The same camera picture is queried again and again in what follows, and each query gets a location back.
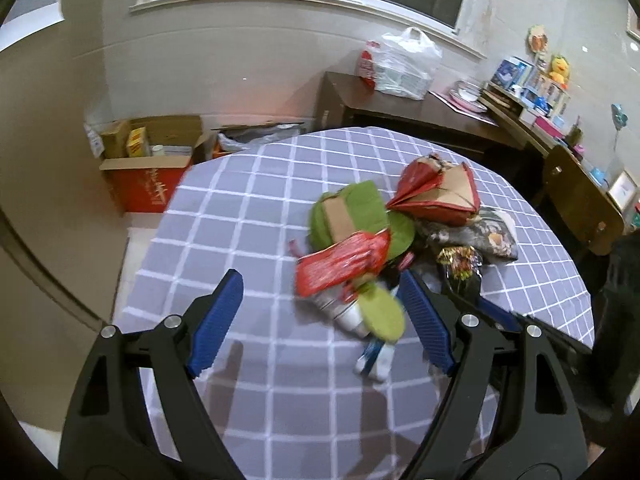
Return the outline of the blue white small box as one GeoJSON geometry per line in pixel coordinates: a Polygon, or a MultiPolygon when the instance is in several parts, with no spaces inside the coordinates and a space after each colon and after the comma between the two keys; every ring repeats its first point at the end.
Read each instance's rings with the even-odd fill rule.
{"type": "Polygon", "coordinates": [[[355,364],[355,373],[374,382],[385,382],[390,377],[395,346],[378,338],[371,338],[355,364]]]}

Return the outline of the black gold snack wrapper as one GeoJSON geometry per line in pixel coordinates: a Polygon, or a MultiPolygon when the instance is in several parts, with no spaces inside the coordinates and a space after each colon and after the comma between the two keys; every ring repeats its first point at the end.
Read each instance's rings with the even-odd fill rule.
{"type": "Polygon", "coordinates": [[[436,261],[447,289],[470,304],[476,304],[482,286],[480,253],[472,246],[449,246],[442,248],[436,261]]]}

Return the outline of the white plastic bottle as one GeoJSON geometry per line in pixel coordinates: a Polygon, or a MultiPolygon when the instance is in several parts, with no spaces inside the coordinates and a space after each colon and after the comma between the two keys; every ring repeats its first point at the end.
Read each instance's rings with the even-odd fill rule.
{"type": "Polygon", "coordinates": [[[344,332],[361,339],[369,336],[370,330],[364,324],[358,301],[346,300],[341,287],[335,286],[318,292],[312,296],[312,303],[344,332]]]}

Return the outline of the red snack wrapper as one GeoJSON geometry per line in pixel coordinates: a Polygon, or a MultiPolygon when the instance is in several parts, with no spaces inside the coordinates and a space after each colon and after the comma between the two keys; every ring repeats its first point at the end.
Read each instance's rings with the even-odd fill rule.
{"type": "Polygon", "coordinates": [[[294,282],[297,295],[310,297],[357,278],[377,276],[385,266],[391,240],[389,229],[358,231],[320,252],[299,258],[294,282]]]}

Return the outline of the red brown paper bag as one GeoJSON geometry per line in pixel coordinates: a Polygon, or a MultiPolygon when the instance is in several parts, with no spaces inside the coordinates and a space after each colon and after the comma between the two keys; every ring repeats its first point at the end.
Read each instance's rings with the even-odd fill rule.
{"type": "Polygon", "coordinates": [[[418,220],[464,226],[480,212],[480,196],[466,162],[452,164],[433,153],[405,166],[386,208],[418,220]]]}

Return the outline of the green round lid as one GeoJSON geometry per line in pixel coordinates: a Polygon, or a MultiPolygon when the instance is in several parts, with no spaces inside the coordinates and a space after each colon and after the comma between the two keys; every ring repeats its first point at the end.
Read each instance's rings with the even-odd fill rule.
{"type": "Polygon", "coordinates": [[[398,300],[384,287],[367,283],[358,289],[357,302],[370,333],[388,344],[396,344],[406,329],[404,309],[398,300]]]}

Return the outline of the silver refrigerator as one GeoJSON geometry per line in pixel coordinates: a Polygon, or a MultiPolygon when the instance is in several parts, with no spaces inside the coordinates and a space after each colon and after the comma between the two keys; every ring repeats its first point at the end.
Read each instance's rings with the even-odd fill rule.
{"type": "Polygon", "coordinates": [[[127,244],[86,136],[67,29],[1,52],[1,392],[18,420],[50,431],[112,317],[127,244]]]}

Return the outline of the grey printed plastic bag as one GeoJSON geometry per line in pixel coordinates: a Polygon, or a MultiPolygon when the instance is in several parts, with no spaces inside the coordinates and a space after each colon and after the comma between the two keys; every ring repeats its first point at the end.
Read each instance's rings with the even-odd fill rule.
{"type": "Polygon", "coordinates": [[[480,207],[464,226],[420,220],[416,229],[433,248],[471,246],[488,261],[515,261],[518,233],[514,218],[505,210],[480,207]]]}

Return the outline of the wooden chair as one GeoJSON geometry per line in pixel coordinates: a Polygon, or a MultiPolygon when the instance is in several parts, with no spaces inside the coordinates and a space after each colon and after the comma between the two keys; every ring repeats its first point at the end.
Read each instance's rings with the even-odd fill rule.
{"type": "Polygon", "coordinates": [[[542,180],[544,192],[582,247],[596,256],[608,255],[625,231],[623,215],[568,148],[552,148],[542,180]]]}

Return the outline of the green paper bag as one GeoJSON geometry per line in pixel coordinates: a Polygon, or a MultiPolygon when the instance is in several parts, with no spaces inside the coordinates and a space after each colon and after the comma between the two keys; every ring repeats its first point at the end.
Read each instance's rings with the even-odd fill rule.
{"type": "Polygon", "coordinates": [[[323,193],[311,206],[309,214],[309,243],[314,250],[326,249],[334,244],[326,208],[327,200],[340,198],[356,231],[376,233],[389,229],[390,249],[387,260],[393,260],[408,252],[416,235],[413,221],[398,211],[387,210],[382,196],[373,181],[352,183],[335,193],[323,193]]]}

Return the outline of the wooden desk shelf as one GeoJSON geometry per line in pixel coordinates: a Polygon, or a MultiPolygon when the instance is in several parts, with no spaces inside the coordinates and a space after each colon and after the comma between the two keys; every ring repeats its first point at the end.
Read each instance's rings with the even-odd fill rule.
{"type": "Polygon", "coordinates": [[[480,94],[480,102],[497,124],[506,129],[519,144],[533,145],[547,156],[557,145],[567,148],[564,134],[542,114],[530,108],[512,93],[488,82],[480,94]]]}

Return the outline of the yellow small carton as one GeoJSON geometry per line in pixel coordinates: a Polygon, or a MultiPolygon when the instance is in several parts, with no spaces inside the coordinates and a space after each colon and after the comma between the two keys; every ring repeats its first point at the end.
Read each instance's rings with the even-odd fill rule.
{"type": "Polygon", "coordinates": [[[129,158],[140,158],[150,156],[150,147],[145,127],[134,128],[130,131],[126,152],[129,158]]]}

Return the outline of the yellow duck toy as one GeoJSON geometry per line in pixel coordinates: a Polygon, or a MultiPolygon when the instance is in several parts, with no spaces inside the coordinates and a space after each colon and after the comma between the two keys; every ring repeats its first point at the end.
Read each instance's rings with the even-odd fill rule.
{"type": "Polygon", "coordinates": [[[566,88],[570,79],[570,63],[562,55],[553,55],[549,64],[549,78],[562,88],[566,88]]]}

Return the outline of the dark wooden sideboard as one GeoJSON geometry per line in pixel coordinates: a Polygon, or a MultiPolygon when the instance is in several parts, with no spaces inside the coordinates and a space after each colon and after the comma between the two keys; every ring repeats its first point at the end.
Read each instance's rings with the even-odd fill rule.
{"type": "Polygon", "coordinates": [[[318,99],[314,128],[380,127],[434,142],[476,162],[524,150],[510,133],[457,113],[429,93],[415,101],[377,92],[356,76],[327,72],[318,99]]]}

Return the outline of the white plastic shopping bag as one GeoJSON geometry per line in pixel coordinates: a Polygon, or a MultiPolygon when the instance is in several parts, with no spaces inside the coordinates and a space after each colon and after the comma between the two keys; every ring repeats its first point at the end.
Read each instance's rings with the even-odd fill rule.
{"type": "Polygon", "coordinates": [[[417,27],[386,32],[369,40],[358,58],[356,74],[377,92],[422,101],[442,62],[442,49],[417,27]]]}

